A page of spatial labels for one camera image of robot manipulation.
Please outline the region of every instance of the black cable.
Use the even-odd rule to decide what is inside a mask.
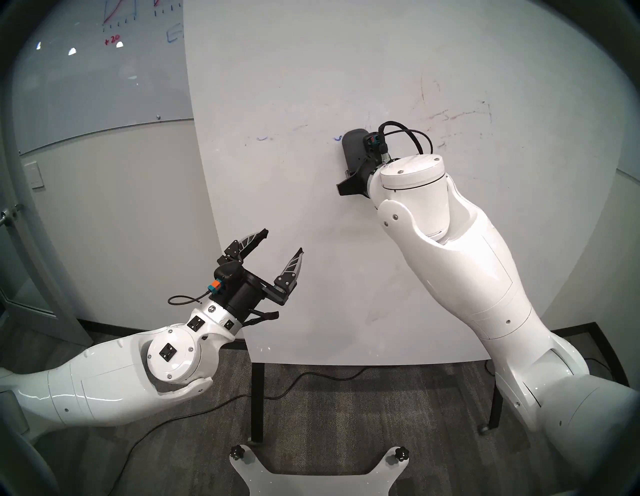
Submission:
[[[489,363],[489,360],[484,361],[484,369],[486,370],[486,373],[489,374],[491,377],[495,377],[495,374],[492,374],[491,371],[489,370],[489,367],[486,366],[486,364],[488,363]]]
[[[211,292],[211,290],[208,289],[205,294],[202,294],[197,298],[192,298],[191,296],[185,296],[183,294],[176,294],[175,296],[172,296],[171,298],[166,300],[166,302],[169,303],[169,305],[189,305],[189,303],[193,303],[195,301],[197,301],[198,303],[202,303],[200,300],[202,298],[204,298],[205,296],[207,296],[210,292]],[[174,298],[188,298],[188,300],[181,301],[180,303],[173,303],[171,300],[174,299]]]
[[[389,134],[395,134],[397,132],[417,132],[418,134],[423,135],[425,138],[427,138],[427,141],[429,142],[429,146],[431,147],[431,154],[433,154],[433,143],[431,142],[431,139],[429,138],[429,136],[427,136],[426,134],[424,134],[422,131],[418,131],[416,129],[400,129],[398,131],[391,131],[391,132],[386,132],[385,136],[388,136]]]
[[[388,126],[388,125],[394,125],[396,127],[399,127],[406,134],[408,134],[409,137],[412,139],[413,144],[415,144],[415,147],[418,149],[418,154],[423,155],[422,146],[420,145],[420,142],[418,141],[418,138],[415,137],[415,134],[413,133],[413,131],[411,131],[404,124],[400,124],[399,122],[396,122],[395,120],[388,120],[386,122],[383,122],[382,124],[380,124],[380,127],[378,128],[378,139],[380,140],[380,153],[381,154],[385,154],[385,153],[388,152],[387,142],[385,141],[385,136],[386,136],[385,127]]]
[[[291,383],[291,385],[285,390],[284,393],[279,394],[277,396],[265,396],[264,399],[280,399],[283,398],[284,396],[287,395],[287,393],[289,393],[289,391],[291,391],[293,389],[293,386],[296,385],[296,383],[302,379],[302,377],[304,376],[319,376],[319,377],[324,377],[325,379],[331,379],[333,381],[350,381],[352,379],[355,379],[356,377],[358,377],[360,374],[362,374],[364,371],[368,370],[368,369],[391,369],[391,368],[395,368],[395,367],[399,367],[400,365],[370,365],[368,367],[363,367],[359,372],[357,372],[356,374],[350,376],[350,377],[333,377],[333,376],[327,376],[325,374],[320,374],[319,372],[303,372],[301,373],[298,377],[296,377],[296,379]],[[204,415],[205,413],[210,413],[210,412],[214,412],[215,410],[217,410],[218,408],[222,408],[223,406],[228,405],[229,403],[231,403],[232,401],[235,401],[236,399],[240,399],[240,398],[244,398],[244,397],[250,397],[250,394],[239,394],[238,396],[234,396],[233,398],[230,398],[228,400],[226,400],[224,403],[220,403],[219,405],[214,406],[213,408],[209,408],[208,410],[204,410],[202,412],[196,412],[196,413],[189,413],[188,415],[181,415],[180,417],[174,417],[172,419],[168,419],[165,420],[164,422],[161,422],[160,424],[156,425],[154,428],[152,428],[150,431],[148,431],[144,436],[142,436],[140,439],[138,439],[133,446],[129,449],[129,453],[127,453],[127,457],[124,461],[124,464],[122,465],[122,468],[120,469],[120,473],[118,474],[118,477],[116,477],[115,482],[113,483],[113,486],[111,487],[111,491],[109,491],[109,496],[111,496],[111,493],[113,493],[113,490],[116,488],[116,485],[118,485],[118,482],[120,481],[120,479],[122,478],[122,474],[124,473],[124,469],[127,466],[127,462],[129,462],[129,458],[131,457],[131,453],[133,452],[134,448],[147,436],[149,436],[149,434],[151,434],[153,431],[155,431],[157,428],[164,426],[165,424],[168,424],[169,422],[173,422],[174,420],[181,420],[181,419],[188,419],[190,417],[197,417],[198,415]]]
[[[596,362],[597,364],[602,365],[605,369],[607,369],[607,370],[609,371],[609,374],[611,374],[611,369],[610,369],[610,368],[608,368],[608,367],[607,367],[605,364],[603,364],[601,361],[597,360],[596,358],[585,358],[585,361],[586,361],[586,360],[592,360],[592,361]]]
[[[234,396],[231,399],[227,399],[224,403],[220,403],[219,405],[214,406],[213,408],[209,408],[208,410],[205,410],[204,412],[190,413],[189,415],[182,415],[180,417],[174,417],[172,419],[165,420],[164,422],[161,422],[158,425],[156,425],[153,429],[151,429],[144,436],[142,436],[140,439],[138,439],[133,444],[133,446],[129,449],[129,453],[127,453],[127,457],[124,460],[124,464],[122,465],[122,468],[120,469],[120,473],[118,474],[118,477],[116,477],[116,480],[113,483],[113,486],[111,487],[111,491],[109,491],[109,496],[111,496],[111,493],[113,493],[113,490],[116,488],[116,486],[118,485],[118,482],[122,478],[122,474],[124,474],[124,468],[127,466],[127,462],[129,461],[129,458],[131,457],[131,453],[133,452],[133,449],[138,445],[138,443],[140,443],[140,441],[142,441],[144,438],[149,436],[149,434],[151,434],[153,431],[155,431],[158,427],[162,427],[165,424],[168,424],[169,422],[173,422],[174,420],[188,419],[189,417],[196,417],[198,415],[204,415],[205,413],[213,412],[214,410],[217,410],[218,408],[222,408],[223,406],[228,405],[229,403],[231,403],[232,401],[235,401],[236,399],[240,399],[240,398],[244,398],[244,397],[250,397],[250,396],[251,396],[250,394],[246,394],[246,393],[245,394],[239,394],[238,396]]]
[[[350,376],[350,377],[333,377],[333,376],[328,376],[325,374],[321,374],[320,372],[303,372],[301,373],[298,377],[296,377],[296,379],[291,383],[291,386],[289,386],[284,393],[282,394],[278,394],[277,396],[265,396],[264,399],[280,399],[282,397],[284,397],[289,391],[291,391],[293,389],[293,386],[296,385],[296,383],[302,379],[302,377],[304,376],[318,376],[318,377],[324,377],[325,379],[331,379],[332,381],[350,381],[352,379],[355,379],[356,377],[358,377],[360,374],[362,374],[364,371],[368,370],[368,369],[391,369],[394,367],[399,367],[400,365],[370,365],[368,367],[363,367],[362,369],[360,369],[359,372],[356,372],[354,375]]]

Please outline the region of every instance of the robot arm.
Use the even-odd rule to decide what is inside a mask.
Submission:
[[[427,291],[486,348],[506,404],[586,473],[612,431],[626,423],[638,394],[589,375],[580,353],[540,321],[502,236],[458,192],[442,157],[391,161],[383,126],[378,133],[345,134],[349,170],[340,194],[373,201],[382,229]]]
[[[35,374],[0,369],[3,410],[10,423],[34,442],[70,426],[126,424],[204,393],[218,369],[218,351],[238,331],[278,312],[255,306],[264,298],[284,305],[300,273],[302,249],[270,285],[243,267],[244,258],[268,231],[234,241],[218,259],[215,281],[186,324],[174,324],[92,346],[64,365]],[[258,318],[247,320],[250,314]],[[184,387],[158,392],[143,360],[157,379]]]

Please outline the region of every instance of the light switch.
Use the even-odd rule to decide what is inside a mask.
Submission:
[[[24,175],[27,178],[27,182],[29,183],[29,186],[31,186],[31,189],[42,188],[44,186],[37,162],[25,164]]]

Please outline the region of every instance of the gray carpet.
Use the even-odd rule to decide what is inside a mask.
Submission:
[[[93,335],[97,341],[111,337]],[[0,366],[19,373],[56,367],[82,347],[9,326],[0,333]],[[300,372],[346,377],[359,367],[266,366],[266,394],[284,391]],[[49,433],[36,448],[65,495],[105,496],[127,451],[156,424],[206,410],[250,391],[248,353],[222,350],[214,386],[202,396],[117,428],[70,428]],[[486,437],[493,379],[482,362],[371,369],[336,382],[307,376],[287,396],[265,404],[264,444],[254,449],[272,472],[366,473],[395,445],[410,462],[390,494],[552,495],[578,479],[541,433],[528,433],[505,408],[500,428]],[[249,398],[153,432],[134,450],[114,495],[248,495],[228,462],[246,443]]]

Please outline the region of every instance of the teal connector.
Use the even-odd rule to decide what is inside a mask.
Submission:
[[[209,284],[209,291],[211,291],[211,294],[217,294],[221,289],[222,281],[220,279],[216,279],[214,282]]]

